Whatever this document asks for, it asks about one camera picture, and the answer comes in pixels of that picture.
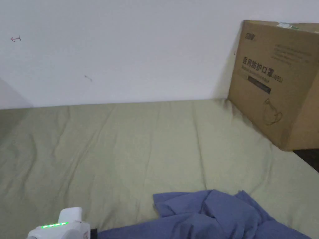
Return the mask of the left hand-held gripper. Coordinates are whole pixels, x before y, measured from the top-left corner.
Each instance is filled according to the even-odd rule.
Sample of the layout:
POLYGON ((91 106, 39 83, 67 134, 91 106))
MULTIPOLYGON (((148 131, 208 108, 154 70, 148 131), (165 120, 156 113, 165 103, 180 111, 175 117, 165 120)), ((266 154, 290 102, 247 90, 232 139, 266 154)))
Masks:
POLYGON ((82 208, 61 210, 57 223, 38 226, 29 231, 27 239, 97 239, 97 229, 82 221, 82 208))

